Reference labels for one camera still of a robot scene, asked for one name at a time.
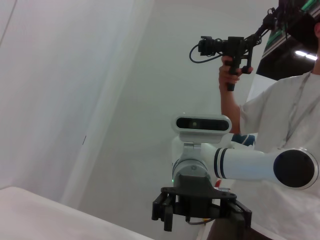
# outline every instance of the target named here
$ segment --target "camera rig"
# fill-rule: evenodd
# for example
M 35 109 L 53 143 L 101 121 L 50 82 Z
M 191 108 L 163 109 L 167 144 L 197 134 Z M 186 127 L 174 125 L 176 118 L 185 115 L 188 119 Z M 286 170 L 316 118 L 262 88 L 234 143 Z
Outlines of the camera rig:
M 222 40 L 220 38 L 213 39 L 211 36 L 202 36 L 202 40 L 192 48 L 189 54 L 190 60 L 201 64 L 221 56 L 230 56 L 232 61 L 227 61 L 225 64 L 230 66 L 229 73 L 231 75 L 237 75 L 237 69 L 240 67 L 242 59 L 245 59 L 247 60 L 246 65 L 241 70 L 243 74 L 250 74 L 249 69 L 252 62 L 253 48 L 261 44 L 262 37 L 269 30 L 273 31 L 275 29 L 283 29 L 286 36 L 290 34 L 309 48 L 317 48 L 318 42 L 313 30 L 316 24 L 315 19 L 293 2 L 292 0 L 280 0 L 278 8 L 270 8 L 263 19 L 261 27 L 247 38 L 230 36 L 227 40 Z M 201 56 L 212 57 L 215 54 L 218 54 L 218 56 L 203 61 L 195 61 L 192 58 L 192 53 L 197 47 Z M 227 84 L 228 91 L 233 91 L 234 89 L 234 84 Z

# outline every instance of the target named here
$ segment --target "black stripe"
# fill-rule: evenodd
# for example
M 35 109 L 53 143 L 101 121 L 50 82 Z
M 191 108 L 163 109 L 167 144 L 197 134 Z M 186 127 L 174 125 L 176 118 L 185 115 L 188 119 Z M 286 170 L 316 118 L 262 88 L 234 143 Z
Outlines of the black stripe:
M 223 149 L 222 153 L 221 153 L 221 158 L 220 158 L 220 172 L 221 175 L 224 179 L 227 179 L 224 173 L 224 157 L 225 157 L 225 153 L 228 150 L 228 148 Z
M 221 178 L 218 174 L 218 155 L 221 149 L 222 148 L 218 148 L 217 151 L 215 152 L 214 162 L 213 162 L 214 173 L 217 178 Z

